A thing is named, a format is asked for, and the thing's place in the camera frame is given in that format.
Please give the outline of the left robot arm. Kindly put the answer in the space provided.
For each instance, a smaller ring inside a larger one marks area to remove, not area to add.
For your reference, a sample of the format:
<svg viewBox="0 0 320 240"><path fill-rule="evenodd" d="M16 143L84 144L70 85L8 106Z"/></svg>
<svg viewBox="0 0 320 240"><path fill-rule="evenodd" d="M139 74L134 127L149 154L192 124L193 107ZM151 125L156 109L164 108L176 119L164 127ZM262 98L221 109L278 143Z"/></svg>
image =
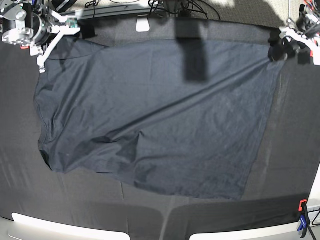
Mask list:
<svg viewBox="0 0 320 240"><path fill-rule="evenodd" d="M309 49L315 66L320 65L320 2L305 0L299 7L299 17L289 17L284 26L269 38L268 57L272 62L287 60Z"/></svg>

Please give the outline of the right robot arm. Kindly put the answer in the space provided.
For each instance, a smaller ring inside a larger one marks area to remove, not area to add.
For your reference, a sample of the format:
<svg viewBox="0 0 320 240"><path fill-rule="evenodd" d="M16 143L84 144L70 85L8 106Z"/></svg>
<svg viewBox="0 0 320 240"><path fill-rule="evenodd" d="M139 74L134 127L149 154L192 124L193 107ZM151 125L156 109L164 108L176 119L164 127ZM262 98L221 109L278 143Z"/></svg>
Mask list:
<svg viewBox="0 0 320 240"><path fill-rule="evenodd" d="M2 0L0 18L2 42L29 49L30 55L37 57L41 74L60 40L81 30L75 16L61 15L44 0Z"/></svg>

